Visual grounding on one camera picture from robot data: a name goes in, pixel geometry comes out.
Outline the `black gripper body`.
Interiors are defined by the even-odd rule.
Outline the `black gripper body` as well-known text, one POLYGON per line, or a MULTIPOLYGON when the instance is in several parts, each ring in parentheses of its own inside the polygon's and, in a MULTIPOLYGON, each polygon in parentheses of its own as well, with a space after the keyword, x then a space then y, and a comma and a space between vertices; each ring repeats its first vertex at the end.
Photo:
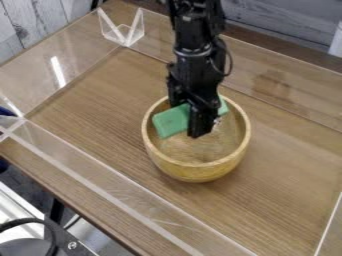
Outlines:
POLYGON ((230 70, 224 71, 226 49, 209 48, 198 52, 173 49, 173 53, 176 61, 166 65, 166 80, 173 78, 181 84, 186 100, 212 108, 217 105, 217 85, 230 70))

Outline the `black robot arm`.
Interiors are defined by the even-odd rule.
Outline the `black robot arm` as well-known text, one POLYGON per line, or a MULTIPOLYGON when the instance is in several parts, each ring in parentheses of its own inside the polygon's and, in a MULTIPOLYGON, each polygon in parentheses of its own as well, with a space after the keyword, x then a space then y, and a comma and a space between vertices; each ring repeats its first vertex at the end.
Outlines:
POLYGON ((166 65, 169 104, 189 105, 186 135, 197 138, 212 131, 221 106, 217 86, 232 71, 220 38, 224 12, 220 0, 166 0, 166 7, 174 33, 174 61, 166 65))

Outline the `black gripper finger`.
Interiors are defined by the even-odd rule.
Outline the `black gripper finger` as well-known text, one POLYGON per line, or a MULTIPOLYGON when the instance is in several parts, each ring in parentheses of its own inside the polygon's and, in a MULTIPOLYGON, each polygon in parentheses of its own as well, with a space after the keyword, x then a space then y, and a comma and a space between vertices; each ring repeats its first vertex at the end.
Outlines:
POLYGON ((198 138, 200 136, 208 134, 212 131, 217 117, 217 108, 198 108, 197 106, 190 105, 186 135, 190 138, 198 138))
POLYGON ((173 79, 166 80, 168 101, 172 107, 186 102, 186 92, 182 90, 181 84, 173 79))

